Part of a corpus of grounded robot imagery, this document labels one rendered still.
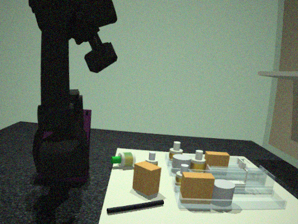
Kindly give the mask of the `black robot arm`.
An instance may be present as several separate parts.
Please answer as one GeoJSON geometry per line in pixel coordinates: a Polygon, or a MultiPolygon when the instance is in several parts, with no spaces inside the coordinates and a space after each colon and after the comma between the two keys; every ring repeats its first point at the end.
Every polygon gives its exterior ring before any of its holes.
{"type": "Polygon", "coordinates": [[[83,10],[89,32],[117,21],[112,0],[29,0],[41,30],[41,105],[32,154],[43,179],[85,177],[89,170],[87,134],[83,129],[83,95],[69,89],[69,35],[83,10]],[[81,110],[80,110],[81,109],[81,110]],[[44,131],[53,131],[44,137],[44,131]],[[42,139],[43,138],[43,139],[42,139]]]}

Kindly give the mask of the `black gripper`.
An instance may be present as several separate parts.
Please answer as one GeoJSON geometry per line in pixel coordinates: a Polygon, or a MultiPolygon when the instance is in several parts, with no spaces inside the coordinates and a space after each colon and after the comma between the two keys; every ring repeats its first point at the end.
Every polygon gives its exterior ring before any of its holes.
{"type": "Polygon", "coordinates": [[[83,18],[86,16],[83,10],[80,10],[80,23],[77,29],[69,35],[69,40],[74,39],[76,44],[80,45],[82,42],[89,42],[92,51],[85,54],[85,62],[87,63],[90,72],[98,73],[110,64],[117,61],[117,55],[115,50],[110,43],[102,43],[98,33],[89,32],[87,27],[89,23],[83,18]]]}

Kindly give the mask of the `black cylindrical rod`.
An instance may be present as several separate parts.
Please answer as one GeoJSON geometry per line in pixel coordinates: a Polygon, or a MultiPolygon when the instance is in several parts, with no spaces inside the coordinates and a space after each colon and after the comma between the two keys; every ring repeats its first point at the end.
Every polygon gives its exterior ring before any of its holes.
{"type": "Polygon", "coordinates": [[[146,207],[152,207],[152,206],[158,206],[164,204],[163,200],[157,200],[157,201],[150,201],[147,203],[141,203],[141,204],[131,204],[128,206],[118,206],[118,207],[112,207],[112,208],[107,208],[107,213],[117,213],[120,211],[129,211],[129,210],[134,210],[134,209],[143,209],[146,207]]]}

